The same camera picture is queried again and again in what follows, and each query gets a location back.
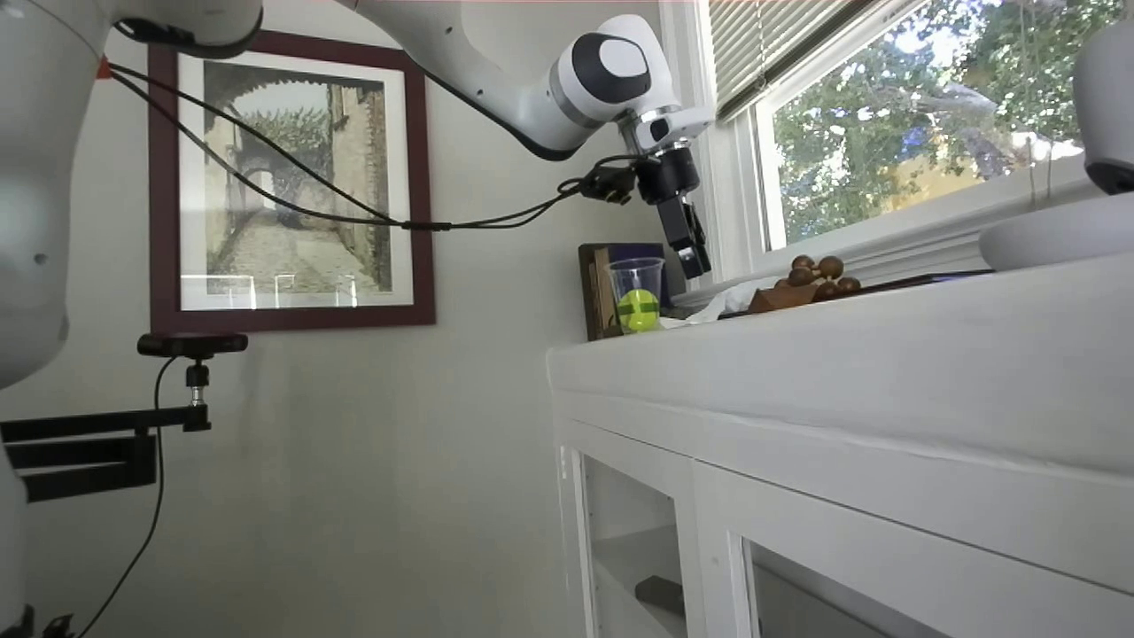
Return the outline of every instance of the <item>brown object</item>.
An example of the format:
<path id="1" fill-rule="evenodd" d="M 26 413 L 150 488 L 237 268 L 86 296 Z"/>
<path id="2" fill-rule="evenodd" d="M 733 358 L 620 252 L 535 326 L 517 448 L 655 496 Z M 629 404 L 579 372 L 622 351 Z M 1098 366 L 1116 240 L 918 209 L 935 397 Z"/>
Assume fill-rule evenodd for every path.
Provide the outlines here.
<path id="1" fill-rule="evenodd" d="M 825 254 L 816 261 L 808 254 L 798 254 L 791 260 L 785 281 L 775 281 L 775 287 L 750 296 L 746 314 L 850 296 L 861 296 L 861 284 L 853 277 L 843 277 L 843 260 Z"/>

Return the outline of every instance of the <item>window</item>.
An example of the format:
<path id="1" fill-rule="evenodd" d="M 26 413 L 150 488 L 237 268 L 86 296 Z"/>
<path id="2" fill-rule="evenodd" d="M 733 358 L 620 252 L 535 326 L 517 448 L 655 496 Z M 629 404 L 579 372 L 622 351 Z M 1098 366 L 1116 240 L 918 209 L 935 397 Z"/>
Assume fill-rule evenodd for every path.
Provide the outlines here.
<path id="1" fill-rule="evenodd" d="M 681 14 L 701 27 L 670 27 L 677 52 L 713 51 L 720 14 L 737 8 L 775 14 L 781 0 L 701 0 Z M 911 238 L 929 226 L 965 245 L 965 220 L 965 260 L 979 261 L 973 226 L 1088 193 L 1070 78 L 1079 43 L 1113 25 L 1124 0 L 841 0 L 843 10 L 825 14 L 817 8 L 785 51 L 759 51 L 766 37 L 746 43 L 759 66 L 740 76 L 746 85 L 725 71 L 725 83 L 690 91 L 725 105 L 709 140 L 725 150 L 706 154 L 706 209 L 743 209 L 759 220 L 709 220 L 720 234 L 759 234 L 740 252 L 841 252 L 850 265 L 872 252 L 875 261 L 901 261 L 911 248 L 893 240 L 925 245 Z M 724 261 L 733 261 L 725 277 L 750 277 L 781 268 L 782 260 Z"/>

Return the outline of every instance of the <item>wooden frame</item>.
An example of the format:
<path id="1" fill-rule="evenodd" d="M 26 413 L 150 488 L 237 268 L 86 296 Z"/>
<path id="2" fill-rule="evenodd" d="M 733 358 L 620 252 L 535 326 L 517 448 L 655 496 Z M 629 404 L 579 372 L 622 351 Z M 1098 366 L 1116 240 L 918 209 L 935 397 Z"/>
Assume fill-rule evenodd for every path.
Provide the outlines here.
<path id="1" fill-rule="evenodd" d="M 235 59 L 152 51 L 150 76 L 237 112 L 306 166 L 393 220 L 427 222 L 426 76 L 380 45 L 257 32 Z M 271 203 L 360 220 L 357 207 L 231 121 L 152 85 L 152 330 L 340 330 L 436 318 L 432 238 L 328 222 Z M 262 193 L 231 177 L 237 166 Z"/>

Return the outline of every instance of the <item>tree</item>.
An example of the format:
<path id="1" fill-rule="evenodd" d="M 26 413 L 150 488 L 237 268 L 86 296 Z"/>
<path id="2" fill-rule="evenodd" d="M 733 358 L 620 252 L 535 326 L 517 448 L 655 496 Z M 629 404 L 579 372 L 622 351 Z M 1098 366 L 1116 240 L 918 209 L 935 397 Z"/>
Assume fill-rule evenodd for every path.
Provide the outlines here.
<path id="1" fill-rule="evenodd" d="M 918 193 L 925 173 L 905 173 L 901 164 L 987 180 L 1031 160 L 1007 150 L 1007 131 L 1072 141 L 1072 56 L 1121 8 L 1124 0 L 921 5 L 775 112 L 785 238 L 877 216 L 890 198 Z M 965 124 L 959 112 L 980 116 L 979 105 L 993 121 Z"/>

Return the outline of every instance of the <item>white wall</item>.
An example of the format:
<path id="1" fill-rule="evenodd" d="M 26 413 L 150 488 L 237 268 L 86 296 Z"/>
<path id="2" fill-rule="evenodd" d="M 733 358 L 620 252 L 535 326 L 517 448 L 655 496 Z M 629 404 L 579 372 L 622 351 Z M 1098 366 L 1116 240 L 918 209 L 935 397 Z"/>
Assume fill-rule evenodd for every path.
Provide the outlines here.
<path id="1" fill-rule="evenodd" d="M 470 25 L 523 76 L 627 5 L 499 5 Z M 375 32 L 325 0 L 268 27 Z M 114 43 L 119 65 L 140 51 Z M 427 90 L 432 214 L 470 220 L 547 198 L 616 136 L 537 164 Z M 65 355 L 0 397 L 0 414 L 146 408 L 146 109 L 99 85 L 73 173 Z M 570 203 L 522 234 L 436 238 L 440 322 L 255 332 L 214 366 L 214 434 L 171 434 L 158 538 L 97 636 L 114 638 L 555 638 L 561 533 L 542 351 L 582 339 L 574 248 L 655 238 L 647 209 Z M 181 401 L 181 368 L 165 383 Z M 42 612 L 86 621 L 139 546 L 152 488 L 33 507 Z"/>

